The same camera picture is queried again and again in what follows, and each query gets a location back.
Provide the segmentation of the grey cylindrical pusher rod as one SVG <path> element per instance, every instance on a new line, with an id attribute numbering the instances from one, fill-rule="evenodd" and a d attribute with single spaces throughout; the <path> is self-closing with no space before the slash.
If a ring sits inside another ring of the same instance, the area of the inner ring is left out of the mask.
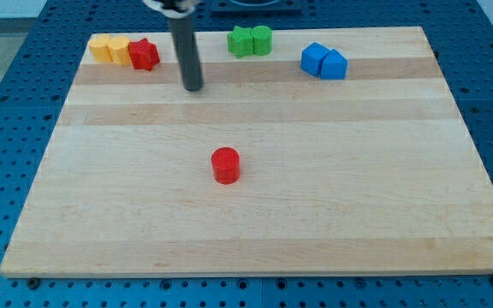
<path id="1" fill-rule="evenodd" d="M 204 84 L 192 14 L 175 12 L 168 18 L 183 87 L 199 91 Z"/>

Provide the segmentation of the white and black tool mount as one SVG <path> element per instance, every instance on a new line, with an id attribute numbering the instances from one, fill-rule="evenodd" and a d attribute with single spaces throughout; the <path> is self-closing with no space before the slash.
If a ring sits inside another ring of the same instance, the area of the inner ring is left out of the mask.
<path id="1" fill-rule="evenodd" d="M 192 14 L 196 0 L 142 0 L 143 4 L 167 18 L 185 18 Z"/>

